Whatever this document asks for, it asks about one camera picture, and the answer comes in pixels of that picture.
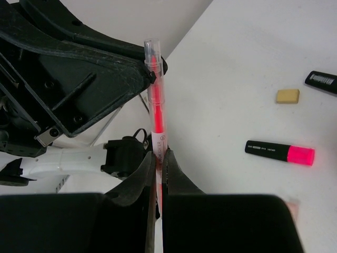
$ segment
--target table surface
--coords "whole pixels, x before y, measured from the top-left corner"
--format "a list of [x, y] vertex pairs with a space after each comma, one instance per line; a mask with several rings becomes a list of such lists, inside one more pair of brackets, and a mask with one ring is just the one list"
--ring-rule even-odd
[[[207, 193], [299, 203], [307, 253], [337, 249], [337, 98], [304, 85], [337, 73], [337, 2], [214, 0], [167, 59], [169, 145]], [[299, 89], [298, 104], [276, 104]], [[312, 167], [244, 152], [247, 140], [316, 149]]]

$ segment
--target pink cap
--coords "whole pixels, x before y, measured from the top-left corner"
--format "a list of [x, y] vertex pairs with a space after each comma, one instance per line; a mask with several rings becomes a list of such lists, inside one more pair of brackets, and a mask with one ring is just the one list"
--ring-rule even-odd
[[314, 149], [290, 146], [287, 160], [288, 162], [311, 166], [314, 162], [314, 158]]

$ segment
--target pink pen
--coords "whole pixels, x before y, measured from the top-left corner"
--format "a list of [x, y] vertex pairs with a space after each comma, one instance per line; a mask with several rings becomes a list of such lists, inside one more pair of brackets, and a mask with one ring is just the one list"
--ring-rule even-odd
[[162, 165], [167, 150], [163, 61], [158, 39], [145, 40], [144, 49], [145, 65], [156, 75], [155, 82], [147, 89], [147, 96], [150, 104], [153, 153], [157, 157], [156, 189], [158, 205], [159, 212], [162, 214]]

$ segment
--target pink and black highlighter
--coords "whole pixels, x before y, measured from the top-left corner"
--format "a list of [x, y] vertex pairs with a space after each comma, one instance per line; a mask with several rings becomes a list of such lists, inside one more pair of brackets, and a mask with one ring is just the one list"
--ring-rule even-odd
[[247, 141], [244, 151], [261, 157], [307, 166], [313, 164], [315, 157], [314, 149], [262, 141]]

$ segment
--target yellow block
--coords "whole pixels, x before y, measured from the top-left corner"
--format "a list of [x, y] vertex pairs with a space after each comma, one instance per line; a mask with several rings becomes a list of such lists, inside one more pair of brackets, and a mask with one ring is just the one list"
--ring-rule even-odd
[[297, 104], [300, 98], [300, 90], [279, 90], [277, 92], [276, 103], [279, 104]]

